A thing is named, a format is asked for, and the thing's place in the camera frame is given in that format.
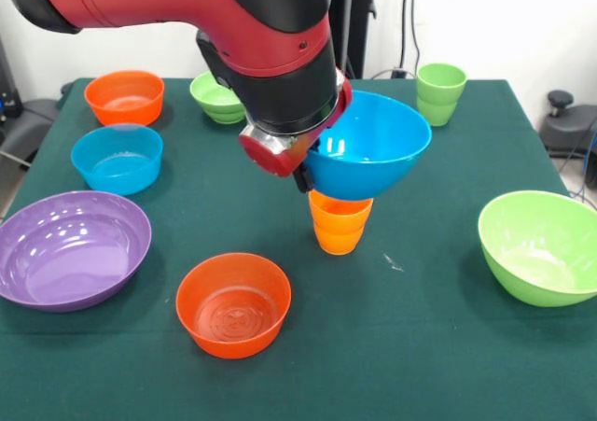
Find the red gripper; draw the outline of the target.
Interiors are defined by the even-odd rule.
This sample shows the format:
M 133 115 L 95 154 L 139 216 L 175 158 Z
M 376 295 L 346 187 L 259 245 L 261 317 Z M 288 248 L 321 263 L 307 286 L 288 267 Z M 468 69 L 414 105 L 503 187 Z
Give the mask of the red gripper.
M 315 119 L 308 130 L 278 134 L 265 127 L 263 121 L 246 114 L 246 125 L 239 135 L 244 151 L 265 171 L 286 177 L 293 173 L 298 190 L 308 193 L 313 189 L 312 175 L 303 163 L 308 150 L 316 144 L 325 129 L 331 128 L 352 102 L 353 92 L 349 80 L 336 68 L 337 97 L 333 106 L 325 106 L 323 117 Z

